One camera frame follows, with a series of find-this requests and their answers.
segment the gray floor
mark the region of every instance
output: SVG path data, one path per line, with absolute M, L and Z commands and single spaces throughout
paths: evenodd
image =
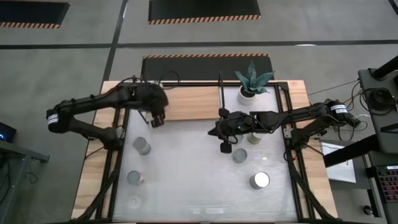
M 71 1 L 58 30 L 0 27 L 0 45 L 111 43 L 121 0 Z M 129 0 L 120 42 L 231 42 L 282 40 L 398 39 L 398 17 L 387 0 L 259 0 L 260 21 L 147 25 L 148 1 Z M 16 143 L 51 154 L 33 170 L 36 184 L 26 184 L 11 223 L 48 223 L 70 218 L 87 141 L 76 134 L 52 134 L 45 111 L 61 100 L 98 93 L 108 49 L 0 50 L 0 121 L 18 129 Z M 309 94 L 357 79 L 357 71 L 378 67 L 396 56 L 398 45 L 315 47 L 202 47 L 118 49 L 110 80 L 139 75 L 142 57 L 150 54 L 269 53 L 279 80 L 305 80 Z M 310 95 L 312 102 L 347 100 L 353 84 Z M 356 101 L 354 115 L 367 114 Z M 92 121 L 93 113 L 81 118 Z M 354 140 L 373 133 L 356 132 Z M 338 139 L 333 130 L 324 137 Z M 349 132 L 342 133 L 343 139 Z M 361 213 L 368 203 L 363 190 L 332 189 L 340 218 L 384 223 Z

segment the potted plant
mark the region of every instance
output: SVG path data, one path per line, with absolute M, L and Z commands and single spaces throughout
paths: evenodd
M 242 85 L 238 91 L 238 102 L 242 105 L 250 105 L 256 94 L 267 93 L 265 84 L 274 76 L 275 72 L 267 72 L 257 78 L 254 62 L 250 61 L 247 76 L 243 76 L 241 72 L 235 71 L 237 78 Z

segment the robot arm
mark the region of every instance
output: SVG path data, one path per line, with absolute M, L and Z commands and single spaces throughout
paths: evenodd
M 231 141 L 230 136 L 247 133 L 270 134 L 282 125 L 315 119 L 306 127 L 293 129 L 291 132 L 292 147 L 301 149 L 308 143 L 310 136 L 316 133 L 325 134 L 326 131 L 324 130 L 329 126 L 343 126 L 352 117 L 344 104 L 331 100 L 281 113 L 273 111 L 251 111 L 249 114 L 240 111 L 230 113 L 228 110 L 220 108 L 219 114 L 222 119 L 216 122 L 216 127 L 210 130 L 208 134 L 217 136 L 224 141 L 221 144 L 221 152 L 223 153 L 231 153 L 230 144 L 237 143 L 237 141 Z
M 122 82 L 100 95 L 62 101 L 53 109 L 47 110 L 46 118 L 49 130 L 53 133 L 72 131 L 86 138 L 97 138 L 105 149 L 113 150 L 122 146 L 115 128 L 99 128 L 73 116 L 109 107 L 149 111 L 153 117 L 151 125 L 156 128 L 164 124 L 164 108 L 168 104 L 165 92 L 156 84 Z

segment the succulent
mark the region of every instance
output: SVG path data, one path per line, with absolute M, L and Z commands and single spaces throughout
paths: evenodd
M 241 81 L 244 91 L 249 94 L 261 94 L 268 91 L 264 87 L 265 84 L 274 76 L 275 72 L 267 72 L 257 78 L 254 62 L 251 61 L 248 68 L 248 75 L 244 77 L 241 72 L 235 71 L 237 78 Z

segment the yellow and black tape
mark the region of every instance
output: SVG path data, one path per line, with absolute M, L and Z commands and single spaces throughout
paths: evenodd
M 40 24 L 29 22 L 0 22 L 0 27 L 14 27 L 14 28 L 36 28 L 36 29 L 58 29 L 58 24 Z
M 220 21 L 241 21 L 261 19 L 261 15 L 245 15 L 245 16 L 213 16 L 213 17 L 196 17 L 182 19 L 159 19 L 148 21 L 149 25 L 159 24 L 183 24 L 191 22 L 220 22 Z
M 192 58 L 192 57 L 268 57 L 268 54 L 191 54 L 191 55 L 147 55 L 145 58 Z

